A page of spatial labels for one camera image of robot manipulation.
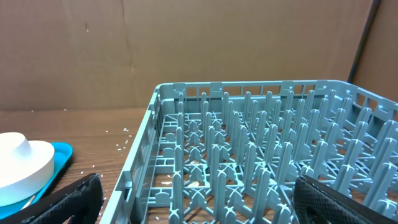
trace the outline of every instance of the wooden table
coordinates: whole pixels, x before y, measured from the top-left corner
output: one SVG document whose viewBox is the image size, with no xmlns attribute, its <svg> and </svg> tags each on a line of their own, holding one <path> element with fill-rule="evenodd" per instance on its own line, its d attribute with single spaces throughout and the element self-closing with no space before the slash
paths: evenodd
<svg viewBox="0 0 398 224">
<path fill-rule="evenodd" d="M 106 197 L 103 213 L 136 136 L 145 108 L 119 110 L 58 110 L 58 111 L 0 111 L 0 133 L 16 131 L 25 134 L 28 140 L 67 142 L 73 146 L 73 161 L 53 191 L 78 180 L 85 174 L 95 172 L 101 177 Z M 155 186 L 166 187 L 172 179 L 157 175 Z M 354 199 L 362 202 L 364 196 L 352 192 Z M 388 192 L 392 200 L 398 195 Z M 206 199 L 210 207 L 214 198 Z M 251 197 L 244 196 L 245 204 L 252 207 Z M 189 201 L 184 200 L 185 208 Z M 274 212 L 266 210 L 264 216 L 272 219 Z M 168 223 L 169 208 L 149 210 L 148 223 Z M 202 209 L 192 211 L 187 222 L 210 221 Z M 245 220 L 238 214 L 238 220 Z"/>
</svg>

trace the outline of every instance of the blue tray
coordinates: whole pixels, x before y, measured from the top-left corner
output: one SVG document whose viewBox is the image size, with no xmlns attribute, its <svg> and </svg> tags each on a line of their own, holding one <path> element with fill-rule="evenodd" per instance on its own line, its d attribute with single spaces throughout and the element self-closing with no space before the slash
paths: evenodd
<svg viewBox="0 0 398 224">
<path fill-rule="evenodd" d="M 54 179 L 57 177 L 59 172 L 65 167 L 68 160 L 72 157 L 73 148 L 71 145 L 64 143 L 64 142 L 52 142 L 54 146 L 55 153 L 54 153 L 54 175 L 51 177 L 49 182 L 35 195 L 36 198 L 33 200 L 32 203 L 36 203 L 36 201 L 40 200 L 43 194 L 47 191 L 48 187 L 52 184 Z M 29 201 L 31 197 L 22 200 L 20 202 L 14 203 L 12 205 L 0 207 L 0 219 L 6 218 L 9 215 L 12 215 L 19 210 Z"/>
</svg>

